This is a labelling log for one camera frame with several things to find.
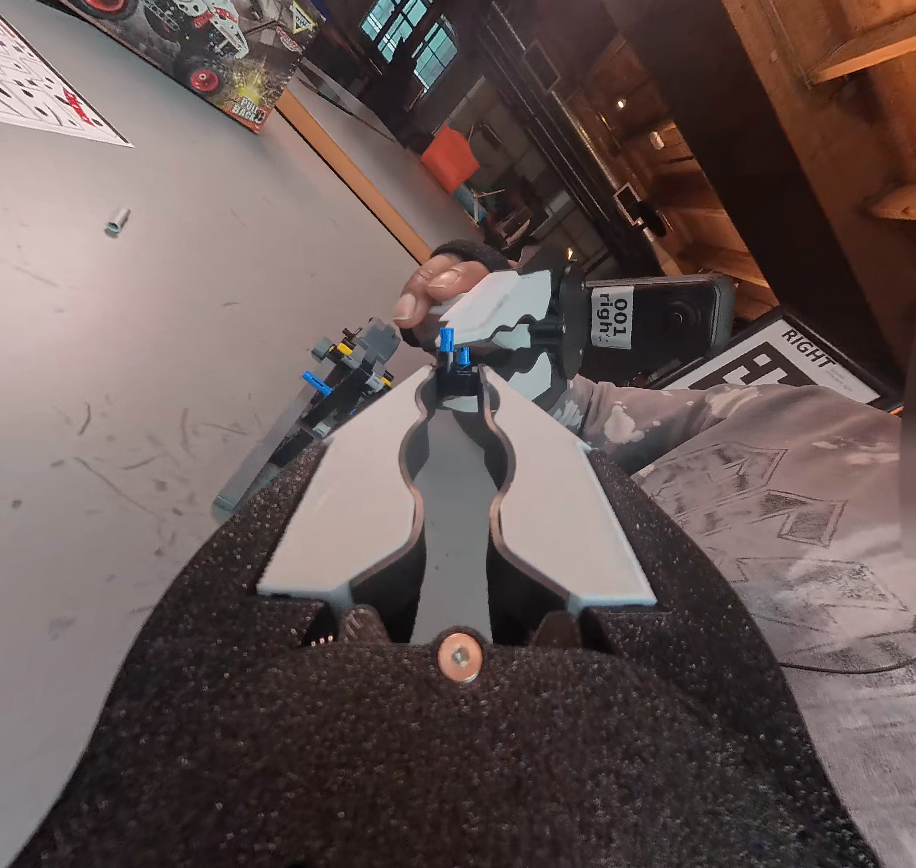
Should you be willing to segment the wooden wall shelf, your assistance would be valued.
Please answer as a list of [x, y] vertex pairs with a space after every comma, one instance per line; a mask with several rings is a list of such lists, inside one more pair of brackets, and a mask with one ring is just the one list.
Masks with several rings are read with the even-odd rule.
[[841, 44], [808, 73], [808, 84], [819, 85], [870, 69], [915, 52], [915, 15], [869, 28]]

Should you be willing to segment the grey desk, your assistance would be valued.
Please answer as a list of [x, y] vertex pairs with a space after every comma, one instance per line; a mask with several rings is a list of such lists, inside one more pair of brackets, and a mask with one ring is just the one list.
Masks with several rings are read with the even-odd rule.
[[8, 866], [311, 347], [390, 320], [418, 263], [283, 117], [252, 134], [45, 0], [2, 16], [133, 144], [2, 125]]

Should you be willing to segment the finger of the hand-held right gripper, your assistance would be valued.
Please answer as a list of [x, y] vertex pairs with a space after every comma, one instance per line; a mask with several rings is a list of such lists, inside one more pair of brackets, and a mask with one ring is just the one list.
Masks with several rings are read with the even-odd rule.
[[547, 317], [553, 282], [550, 270], [488, 275], [433, 320], [428, 350], [440, 348], [441, 326], [452, 331], [456, 350], [468, 347], [472, 353], [495, 353], [531, 348], [531, 325]]
[[555, 421], [561, 421], [569, 402], [571, 379], [562, 374], [557, 356], [541, 347], [483, 350], [483, 365], [509, 387], [526, 397]]

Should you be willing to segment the orange container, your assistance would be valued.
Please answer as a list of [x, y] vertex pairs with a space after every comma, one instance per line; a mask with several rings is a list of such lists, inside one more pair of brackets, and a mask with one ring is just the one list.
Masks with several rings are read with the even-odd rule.
[[448, 195], [453, 195], [480, 168], [468, 139], [445, 124], [423, 151], [420, 163]]

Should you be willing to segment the person's right hand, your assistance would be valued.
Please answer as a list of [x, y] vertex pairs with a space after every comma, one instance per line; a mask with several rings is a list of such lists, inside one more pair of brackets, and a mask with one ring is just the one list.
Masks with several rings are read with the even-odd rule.
[[469, 292], [489, 273], [480, 262], [464, 261], [452, 253], [431, 256], [407, 280], [396, 302], [393, 323], [402, 339], [435, 353], [440, 321], [430, 314], [432, 309]]

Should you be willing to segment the black beam with blue pins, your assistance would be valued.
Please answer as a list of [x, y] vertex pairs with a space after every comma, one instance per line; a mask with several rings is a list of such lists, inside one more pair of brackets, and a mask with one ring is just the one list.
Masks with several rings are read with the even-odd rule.
[[471, 348], [457, 345], [454, 328], [448, 325], [442, 325], [439, 330], [435, 378], [441, 403], [478, 394], [479, 374]]

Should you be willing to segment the white sticker sheet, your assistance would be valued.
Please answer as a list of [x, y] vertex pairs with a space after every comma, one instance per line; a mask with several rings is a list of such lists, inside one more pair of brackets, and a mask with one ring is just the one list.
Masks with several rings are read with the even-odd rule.
[[1, 21], [1, 123], [133, 147], [5, 20]]

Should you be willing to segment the person's grey printed sweatshirt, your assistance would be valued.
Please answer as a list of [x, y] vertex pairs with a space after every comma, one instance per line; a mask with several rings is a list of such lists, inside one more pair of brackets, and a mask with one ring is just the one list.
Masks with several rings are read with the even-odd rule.
[[882, 866], [914, 866], [914, 560], [899, 461], [700, 450], [637, 473], [764, 634]]

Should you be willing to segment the black grey brick chassis assembly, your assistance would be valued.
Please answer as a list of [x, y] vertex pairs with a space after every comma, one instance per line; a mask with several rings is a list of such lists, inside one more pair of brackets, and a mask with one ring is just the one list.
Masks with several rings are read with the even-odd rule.
[[312, 349], [318, 369], [303, 373], [300, 392], [215, 497], [214, 517], [226, 520], [312, 444], [387, 393], [387, 364], [400, 344], [396, 328], [376, 319], [337, 340], [322, 339]]

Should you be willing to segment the factory window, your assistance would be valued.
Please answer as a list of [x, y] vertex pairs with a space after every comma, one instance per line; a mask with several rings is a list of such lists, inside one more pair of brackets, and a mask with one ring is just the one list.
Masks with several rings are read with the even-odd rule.
[[373, 0], [358, 26], [381, 66], [392, 65], [397, 51], [412, 44], [412, 104], [430, 94], [459, 53], [457, 30], [436, 6], [437, 0]]

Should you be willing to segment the grey table with wooden edge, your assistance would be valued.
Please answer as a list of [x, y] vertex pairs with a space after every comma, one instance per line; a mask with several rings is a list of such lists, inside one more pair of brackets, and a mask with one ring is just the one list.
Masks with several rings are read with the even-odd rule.
[[452, 240], [483, 240], [419, 156], [311, 61], [302, 60], [276, 111], [417, 263]]

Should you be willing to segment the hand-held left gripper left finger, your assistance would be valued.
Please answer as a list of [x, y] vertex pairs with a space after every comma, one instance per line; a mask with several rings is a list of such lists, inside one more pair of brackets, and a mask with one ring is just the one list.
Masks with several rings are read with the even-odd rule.
[[323, 441], [260, 596], [321, 601], [336, 615], [367, 606], [393, 642], [410, 641], [426, 571], [415, 480], [436, 396], [436, 369], [425, 366]]

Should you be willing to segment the person's right forearm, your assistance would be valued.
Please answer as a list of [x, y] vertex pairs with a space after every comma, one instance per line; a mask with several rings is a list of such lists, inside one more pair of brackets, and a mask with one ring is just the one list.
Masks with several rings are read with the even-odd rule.
[[627, 473], [700, 450], [764, 450], [816, 461], [899, 461], [901, 422], [818, 385], [722, 384], [706, 390], [647, 390], [581, 376], [549, 409]]

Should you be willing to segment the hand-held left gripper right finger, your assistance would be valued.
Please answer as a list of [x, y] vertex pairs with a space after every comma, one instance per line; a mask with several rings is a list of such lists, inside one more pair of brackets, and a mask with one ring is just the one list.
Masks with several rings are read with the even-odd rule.
[[602, 485], [592, 450], [481, 367], [479, 412], [497, 492], [488, 511], [492, 640], [527, 645], [559, 615], [658, 614], [658, 598]]

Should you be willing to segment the toy truck box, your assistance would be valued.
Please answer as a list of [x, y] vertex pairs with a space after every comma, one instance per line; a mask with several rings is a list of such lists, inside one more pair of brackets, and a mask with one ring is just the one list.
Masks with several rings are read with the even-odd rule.
[[310, 0], [57, 0], [253, 133], [325, 26]]

